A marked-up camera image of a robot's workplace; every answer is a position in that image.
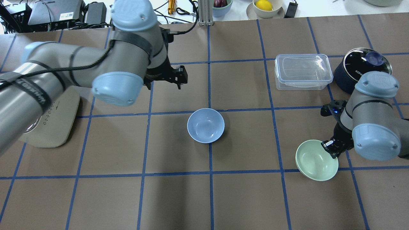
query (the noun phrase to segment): label sticker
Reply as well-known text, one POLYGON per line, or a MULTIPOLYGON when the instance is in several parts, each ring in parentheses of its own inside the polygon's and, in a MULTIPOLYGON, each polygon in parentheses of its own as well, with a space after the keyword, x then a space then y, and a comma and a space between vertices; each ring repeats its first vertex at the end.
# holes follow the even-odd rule
POLYGON ((69 19, 72 19, 73 17, 74 17, 74 12, 63 13, 63 14, 60 14, 60 21, 69 20, 69 19))

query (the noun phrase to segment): electronic device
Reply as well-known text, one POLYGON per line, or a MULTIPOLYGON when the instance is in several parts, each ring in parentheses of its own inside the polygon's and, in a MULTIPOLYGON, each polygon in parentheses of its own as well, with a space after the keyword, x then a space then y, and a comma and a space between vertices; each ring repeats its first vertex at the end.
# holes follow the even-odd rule
POLYGON ((295 12, 297 11, 297 7, 298 7, 297 2, 295 2, 295 3, 290 2, 290 4, 288 5, 287 12, 286 12, 284 18, 293 18, 293 17, 295 17, 295 12))
POLYGON ((105 22, 106 6, 103 2, 95 2, 87 5, 88 10, 85 14, 84 22, 89 25, 96 25, 105 22))
POLYGON ((26 33, 32 32, 27 26, 28 20, 31 15, 31 8, 27 3, 18 5, 11 5, 4 7, 0 5, 0 23, 6 28, 6 33, 26 33))
POLYGON ((34 31, 49 31, 71 27, 83 22, 83 0, 44 0, 34 4, 28 25, 34 31))

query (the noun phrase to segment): plate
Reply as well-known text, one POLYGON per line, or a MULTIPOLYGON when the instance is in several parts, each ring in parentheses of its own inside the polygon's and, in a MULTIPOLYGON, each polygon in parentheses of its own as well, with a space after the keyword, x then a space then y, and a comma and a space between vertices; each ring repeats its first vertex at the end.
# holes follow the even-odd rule
MULTIPOLYGON (((249 4, 249 6, 246 9, 246 13, 247 13, 247 18, 249 20, 265 19, 265 18, 257 16, 256 12, 254 12, 254 10, 253 10, 253 3, 249 4)), ((278 13, 276 15, 270 17, 270 18, 284 18, 284 15, 285 15, 284 9, 282 7, 280 7, 278 13)))

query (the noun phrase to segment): lemon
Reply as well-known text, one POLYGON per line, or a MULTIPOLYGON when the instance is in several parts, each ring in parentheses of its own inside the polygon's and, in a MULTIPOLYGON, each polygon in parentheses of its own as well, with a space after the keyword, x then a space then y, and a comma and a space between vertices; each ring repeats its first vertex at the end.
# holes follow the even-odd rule
POLYGON ((271 5, 271 3, 267 0, 259 0, 256 2, 256 7, 261 9, 261 10, 265 10, 265 11, 271 11, 273 10, 273 6, 271 5))

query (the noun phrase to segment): white bowl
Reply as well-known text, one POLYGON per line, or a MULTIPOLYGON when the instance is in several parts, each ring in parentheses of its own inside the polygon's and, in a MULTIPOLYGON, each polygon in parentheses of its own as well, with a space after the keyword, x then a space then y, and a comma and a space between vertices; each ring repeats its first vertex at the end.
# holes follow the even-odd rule
POLYGON ((338 171, 338 158, 333 159, 321 146, 321 142, 304 141, 295 153, 295 163, 300 172, 317 181, 329 180, 338 171))
POLYGON ((190 115, 187 131, 197 142, 208 144, 216 141, 225 130, 222 115, 211 108, 201 108, 190 115))
POLYGON ((271 5, 273 5, 273 10, 266 11, 256 7, 256 2, 258 1, 259 0, 253 0, 253 7, 254 12, 256 12, 257 16, 261 18, 271 18, 272 16, 276 15, 279 12, 280 8, 283 6, 283 0, 268 0, 271 5))

